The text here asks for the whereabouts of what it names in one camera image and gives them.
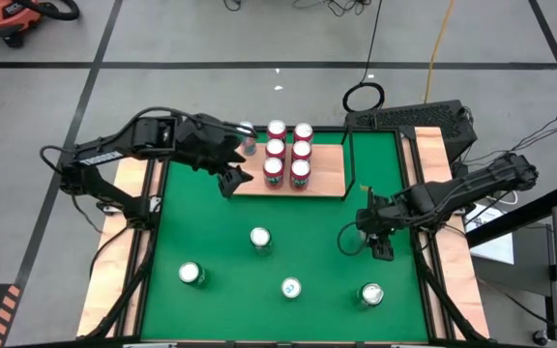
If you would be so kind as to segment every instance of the table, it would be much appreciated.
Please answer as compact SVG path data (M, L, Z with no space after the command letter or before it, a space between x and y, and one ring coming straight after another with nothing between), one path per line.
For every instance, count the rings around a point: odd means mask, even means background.
M451 331L445 330L444 315L430 290L428 310L423 310L422 285L416 278L407 232L392 237L393 262L373 260L368 249L349 258L336 247L339 228L366 204L366 193L358 185L390 195L408 182L416 182L412 146L418 149L426 181L451 178L440 130L417 128L415 135L410 142L399 140L396 130L355 131L357 184L344 202L318 197L234 196L224 200L216 178L170 164L149 290L140 298L137 289L120 332L140 333L144 340L180 341L426 342L429 333L446 337ZM317 128L314 141L339 143L342 136L342 128ZM370 160L372 154L378 160ZM407 170L401 171L403 158ZM155 166L149 173L152 180L146 186L150 194L160 191L161 170ZM115 185L138 195L145 174L146 163L121 160ZM251 251L248 242L250 229L258 224L273 232L276 243L273 254L264 259ZM122 217L107 217L101 244L123 225ZM462 227L458 217L449 225ZM148 232L137 233L142 254ZM488 335L465 240L443 230L436 242L449 295L477 331ZM131 245L130 231L96 263L79 334L92 330L121 292ZM425 257L433 262L429 252ZM177 270L189 260L210 271L207 289L196 291L180 282ZM301 298L292 303L280 297L280 283L287 276L296 276L303 283ZM347 300L366 281L379 282L386 296L377 308L361 312ZM135 317L139 305L142 318Z

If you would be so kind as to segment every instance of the soda can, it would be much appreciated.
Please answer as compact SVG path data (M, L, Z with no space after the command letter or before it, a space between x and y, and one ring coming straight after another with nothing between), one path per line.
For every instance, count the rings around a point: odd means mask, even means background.
M305 160L310 163L310 144L305 141L297 141L291 148L291 160Z
M187 285L203 287L207 283L207 273L196 262L185 262L180 266L180 280Z
M355 303L359 309L368 309L378 306L384 300L384 290L379 284L367 283L358 289Z
M244 127L252 128L251 122L246 122L246 121L240 122L240 125ZM238 128L238 131L250 133L250 130L245 130L242 128ZM254 155L255 151L257 151L257 142L255 141L255 138L251 136L244 136L244 135L239 135L239 136L240 136L240 146L242 147L242 153L247 156Z
M263 175L266 185L270 189L278 189L282 186L282 161L277 158L266 159L263 163Z
M306 123L296 125L296 128L294 129L294 143L296 141L305 141L309 144L312 143L313 127Z
M261 256L272 253L272 235L263 227L255 227L250 231L250 242L255 251Z
M268 139L281 140L283 144L287 143L287 127L281 120L270 121L268 124Z
M305 189L310 176L310 165L307 161L296 159L291 163L290 182L293 189Z
M294 300L300 296L302 286L300 285L300 281L298 279L295 277L289 277L282 282L280 291L282 291L282 295L288 300Z
M277 158L285 163L285 143L278 139L270 139L266 144L266 159Z

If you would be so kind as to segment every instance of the white paper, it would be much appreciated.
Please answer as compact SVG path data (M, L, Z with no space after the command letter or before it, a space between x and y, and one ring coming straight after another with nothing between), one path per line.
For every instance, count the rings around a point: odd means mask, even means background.
M470 212L470 214L468 214L465 219L470 220L470 218L482 212L484 208L484 205L477 204L476 209ZM492 221L495 218L501 217L502 215L503 213L499 210L495 208L489 208L474 221L468 223L465 226L465 230L467 231L467 233L470 233L471 230L489 221ZM474 256L513 265L513 235L509 233L485 244L474 246L470 249L470 253Z

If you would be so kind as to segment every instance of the yellow cable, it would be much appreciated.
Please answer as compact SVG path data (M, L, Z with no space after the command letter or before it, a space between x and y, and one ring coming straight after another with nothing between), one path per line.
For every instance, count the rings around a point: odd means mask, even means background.
M442 21L442 28L440 29L440 34L437 36L437 40L435 41L435 47L433 48L433 54L431 54L431 60L429 61L429 71L426 74L426 90L425 90L425 103L429 98L429 86L431 85L431 71L433 70L433 63L435 62L435 56L437 55L437 49L442 42L442 38L444 37L444 32L446 32L446 25L449 22L449 17L453 12L454 7L454 0L451 0L449 3L449 8L446 10L446 15L444 16L444 20Z

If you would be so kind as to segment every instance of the wooden table edge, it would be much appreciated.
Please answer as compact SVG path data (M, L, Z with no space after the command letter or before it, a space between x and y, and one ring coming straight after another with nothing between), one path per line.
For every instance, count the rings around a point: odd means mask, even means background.
M438 128L416 128L416 143L419 149L425 180L440 182L450 180L452 178L451 170L447 161L441 131ZM404 139L402 145L408 178L410 184L413 184L416 182L416 176L414 165L411 160L412 155L409 142ZM120 160L114 182L115 186L129 194L140 194L145 175L145 165L146 163L144 161L137 161L135 159ZM155 166L151 194L157 192L160 173L160 166ZM124 221L120 215L106 217L104 219L104 230L110 233L104 233L102 235L100 245L112 236L114 233L113 231L121 229L123 225ZM459 217L451 218L449 225L461 231L463 230L463 225ZM484 336L488 336L483 304L474 274L474 267L472 266L470 250L465 239L449 229L443 229L437 234L436 241L440 249L440 261L446 288L450 297L477 332ZM93 330L120 295L131 244L132 232L128 232L118 241L115 241L97 261L94 274L90 279L85 305L79 321L78 335L87 334L89 331ZM143 236L138 255L139 262L145 252L146 245L147 236ZM429 262L430 255L426 254L425 259ZM100 281L101 278L113 279L114 277L118 279L121 278L121 280L119 282ZM139 289L137 288L130 300L124 335L132 334L138 306L138 293ZM429 298L431 301L435 333L437 337L444 338L444 323L441 307L430 288ZM460 332L456 328L455 335L459 339L462 338Z

